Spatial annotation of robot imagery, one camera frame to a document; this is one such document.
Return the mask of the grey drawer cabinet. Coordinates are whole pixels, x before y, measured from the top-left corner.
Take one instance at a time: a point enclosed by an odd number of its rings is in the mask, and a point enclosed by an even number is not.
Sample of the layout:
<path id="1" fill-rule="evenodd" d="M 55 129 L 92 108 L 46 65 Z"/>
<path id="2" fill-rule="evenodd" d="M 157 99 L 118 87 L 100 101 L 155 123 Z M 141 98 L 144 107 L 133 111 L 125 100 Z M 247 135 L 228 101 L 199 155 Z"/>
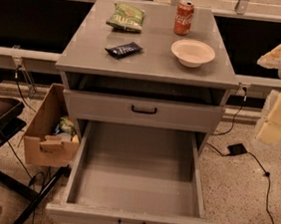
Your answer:
<path id="1" fill-rule="evenodd" d="M 173 31 L 174 6 L 136 0 L 133 6 L 144 11 L 142 31 L 136 34 L 107 25 L 115 3 L 117 0 L 97 0 L 57 61 L 55 66 L 65 90 L 225 109 L 229 93 L 238 83 L 210 10 L 195 9 L 190 32 L 182 37 Z M 183 66 L 171 51 L 171 45 L 181 39 L 209 45 L 216 53 L 214 60 L 197 68 Z M 105 50 L 130 42 L 143 50 L 121 59 L 115 59 Z M 101 121 L 72 116 L 71 119 L 81 133 L 87 123 Z M 212 134 L 187 132 L 195 134 L 198 148 L 203 148 Z"/>

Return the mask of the white paper bowl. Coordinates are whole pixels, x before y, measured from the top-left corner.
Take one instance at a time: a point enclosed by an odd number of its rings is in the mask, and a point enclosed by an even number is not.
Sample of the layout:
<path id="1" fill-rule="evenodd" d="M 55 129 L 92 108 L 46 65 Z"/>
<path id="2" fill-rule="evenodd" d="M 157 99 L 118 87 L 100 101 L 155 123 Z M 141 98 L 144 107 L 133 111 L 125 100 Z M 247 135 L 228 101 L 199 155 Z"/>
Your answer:
<path id="1" fill-rule="evenodd" d="M 171 51 L 183 66 L 191 68 L 210 63 L 216 54 L 209 45 L 192 39 L 174 42 L 171 45 Z"/>

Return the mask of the grey top drawer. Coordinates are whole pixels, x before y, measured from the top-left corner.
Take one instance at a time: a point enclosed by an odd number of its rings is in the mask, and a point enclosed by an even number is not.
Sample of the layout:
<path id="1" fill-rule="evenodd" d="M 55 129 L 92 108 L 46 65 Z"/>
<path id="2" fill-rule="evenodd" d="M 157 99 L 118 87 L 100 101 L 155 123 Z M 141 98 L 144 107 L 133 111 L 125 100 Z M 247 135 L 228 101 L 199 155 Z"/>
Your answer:
<path id="1" fill-rule="evenodd" d="M 216 130 L 223 107 L 94 94 L 64 90 L 73 118 L 128 123 L 177 130 L 211 133 Z"/>

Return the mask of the red cola can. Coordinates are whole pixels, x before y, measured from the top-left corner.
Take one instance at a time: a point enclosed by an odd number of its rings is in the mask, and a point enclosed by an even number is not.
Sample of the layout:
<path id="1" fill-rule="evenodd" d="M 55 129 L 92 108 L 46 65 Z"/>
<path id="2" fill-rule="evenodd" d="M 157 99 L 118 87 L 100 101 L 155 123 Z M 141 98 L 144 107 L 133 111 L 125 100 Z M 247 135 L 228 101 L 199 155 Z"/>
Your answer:
<path id="1" fill-rule="evenodd" d="M 192 2 L 180 2 L 176 7 L 174 33 L 176 35 L 186 35 L 189 33 L 192 24 L 194 7 Z"/>

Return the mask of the black folding stand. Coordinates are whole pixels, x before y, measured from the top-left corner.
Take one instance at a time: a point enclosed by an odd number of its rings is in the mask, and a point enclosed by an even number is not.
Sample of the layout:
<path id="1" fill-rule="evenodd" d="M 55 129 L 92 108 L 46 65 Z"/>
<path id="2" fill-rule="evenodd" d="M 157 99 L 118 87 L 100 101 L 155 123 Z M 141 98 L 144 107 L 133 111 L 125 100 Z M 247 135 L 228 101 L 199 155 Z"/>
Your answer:
<path id="1" fill-rule="evenodd" d="M 22 130 L 26 125 L 23 120 L 19 119 L 19 115 L 24 107 L 20 101 L 9 99 L 8 104 L 2 104 L 1 101 L 2 98 L 0 98 L 0 147 L 4 143 L 7 143 L 10 138 Z M 42 185 L 39 192 L 36 192 L 30 186 L 24 185 L 0 170 L 1 184 L 30 201 L 30 204 L 13 224 L 24 224 L 27 218 L 33 214 L 35 208 L 38 207 L 43 198 L 46 197 L 49 191 L 55 186 L 56 182 L 61 176 L 67 175 L 69 170 L 68 166 L 60 167 L 48 182 Z"/>

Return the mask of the cardboard box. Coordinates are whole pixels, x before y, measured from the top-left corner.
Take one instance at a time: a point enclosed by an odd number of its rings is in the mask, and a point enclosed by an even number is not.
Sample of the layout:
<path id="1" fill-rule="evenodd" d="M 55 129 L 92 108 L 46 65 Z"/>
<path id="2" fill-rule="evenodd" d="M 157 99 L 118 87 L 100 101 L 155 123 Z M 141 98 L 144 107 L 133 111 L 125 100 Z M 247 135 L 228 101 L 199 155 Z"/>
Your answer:
<path id="1" fill-rule="evenodd" d="M 79 139 L 62 139 L 54 131 L 61 118 L 68 115 L 63 96 L 64 87 L 52 84 L 24 134 L 27 164 L 66 167 L 75 157 Z"/>

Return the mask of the dark blue snack bar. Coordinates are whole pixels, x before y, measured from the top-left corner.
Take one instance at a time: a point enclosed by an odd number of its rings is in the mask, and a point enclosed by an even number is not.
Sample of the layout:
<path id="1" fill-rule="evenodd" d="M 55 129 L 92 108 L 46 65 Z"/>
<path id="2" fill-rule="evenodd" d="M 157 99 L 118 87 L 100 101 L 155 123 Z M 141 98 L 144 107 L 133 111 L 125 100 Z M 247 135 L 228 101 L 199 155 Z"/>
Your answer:
<path id="1" fill-rule="evenodd" d="M 119 45 L 117 47 L 106 48 L 105 50 L 115 59 L 121 59 L 131 54 L 137 54 L 138 52 L 141 52 L 143 48 L 137 45 L 135 42 L 130 42 L 128 44 Z"/>

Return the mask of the black power adapter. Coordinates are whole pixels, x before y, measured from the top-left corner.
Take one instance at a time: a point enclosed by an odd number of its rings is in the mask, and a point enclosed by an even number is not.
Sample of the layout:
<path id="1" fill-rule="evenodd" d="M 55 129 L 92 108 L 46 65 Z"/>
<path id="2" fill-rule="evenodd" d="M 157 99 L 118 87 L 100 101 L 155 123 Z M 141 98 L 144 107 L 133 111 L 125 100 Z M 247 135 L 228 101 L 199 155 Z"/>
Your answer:
<path id="1" fill-rule="evenodd" d="M 247 153 L 247 149 L 244 147 L 243 143 L 229 145 L 228 151 L 229 151 L 228 155 L 233 155 L 233 156 Z"/>

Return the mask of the green snack bag in box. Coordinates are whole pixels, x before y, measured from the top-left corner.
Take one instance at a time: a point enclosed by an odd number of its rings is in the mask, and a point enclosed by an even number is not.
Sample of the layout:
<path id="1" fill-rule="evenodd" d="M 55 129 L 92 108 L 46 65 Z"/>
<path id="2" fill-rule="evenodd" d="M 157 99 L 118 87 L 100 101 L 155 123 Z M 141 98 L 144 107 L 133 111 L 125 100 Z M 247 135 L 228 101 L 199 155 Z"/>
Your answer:
<path id="1" fill-rule="evenodd" d="M 58 133 L 67 133 L 69 135 L 74 136 L 76 132 L 76 129 L 74 127 L 74 124 L 71 122 L 71 120 L 67 116 L 62 116 L 60 118 L 60 121 L 56 123 L 55 126 L 55 134 Z"/>

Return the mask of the grey drawer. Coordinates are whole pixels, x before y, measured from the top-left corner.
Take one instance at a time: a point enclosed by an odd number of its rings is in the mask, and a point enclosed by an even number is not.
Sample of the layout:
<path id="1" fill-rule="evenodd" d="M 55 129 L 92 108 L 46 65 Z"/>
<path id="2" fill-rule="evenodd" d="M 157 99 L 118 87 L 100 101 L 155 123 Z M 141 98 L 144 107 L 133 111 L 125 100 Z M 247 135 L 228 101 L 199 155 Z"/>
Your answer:
<path id="1" fill-rule="evenodd" d="M 223 107 L 94 94 L 64 90 L 73 118 L 128 123 L 177 130 L 211 133 L 216 130 Z"/>
<path id="2" fill-rule="evenodd" d="M 216 224 L 205 218 L 195 134 L 91 121 L 58 203 L 72 224 Z"/>

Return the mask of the green chip bag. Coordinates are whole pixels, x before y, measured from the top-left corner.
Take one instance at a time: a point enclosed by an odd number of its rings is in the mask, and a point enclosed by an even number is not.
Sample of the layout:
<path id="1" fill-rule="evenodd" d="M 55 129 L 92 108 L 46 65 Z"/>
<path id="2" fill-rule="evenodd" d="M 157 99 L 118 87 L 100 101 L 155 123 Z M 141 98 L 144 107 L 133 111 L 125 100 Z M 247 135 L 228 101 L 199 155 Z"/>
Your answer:
<path id="1" fill-rule="evenodd" d="M 126 32 L 142 31 L 144 11 L 126 3 L 115 3 L 115 11 L 106 23 L 109 26 Z"/>

